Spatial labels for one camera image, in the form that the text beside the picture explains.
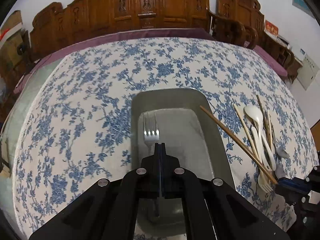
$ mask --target wall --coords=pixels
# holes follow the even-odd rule
[[[51,2],[61,2],[65,7],[73,0],[17,0],[12,7],[10,15],[14,10],[21,10],[23,24],[29,31],[32,30],[32,20],[36,13],[49,5]],[[279,27],[279,34],[289,42],[299,44],[320,66],[320,27],[315,19],[292,5],[292,0],[258,0],[261,4],[261,12],[265,18]],[[216,0],[210,0],[210,8],[215,11]],[[308,104],[320,109],[319,104],[313,100],[313,95],[320,92],[317,84],[312,84],[307,91],[296,80],[292,86],[292,93],[306,115],[308,124],[312,126],[319,118],[320,111],[308,111]]]

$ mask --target table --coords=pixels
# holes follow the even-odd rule
[[[281,164],[304,178],[318,164],[307,122],[276,73],[252,50],[216,41],[149,38],[119,41],[66,56],[35,98],[17,143],[13,168],[16,218],[26,237],[100,178],[131,169],[131,100],[142,90],[190,87],[213,114],[250,146],[232,104],[270,109]],[[251,159],[221,132],[236,190],[279,227],[293,208],[257,185]],[[146,237],[136,232],[136,238]]]

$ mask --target blue floral tablecloth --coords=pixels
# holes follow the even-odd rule
[[[29,237],[100,178],[131,169],[132,98],[142,90],[189,87],[201,91],[213,114],[250,146],[233,103],[270,109],[288,177],[304,178],[318,164],[315,144],[297,102],[252,50],[216,41],[150,38],[87,48],[66,56],[35,98],[20,132],[13,201]],[[259,170],[221,131],[236,190],[279,227],[293,208],[257,185]],[[136,239],[143,233],[136,232]]]

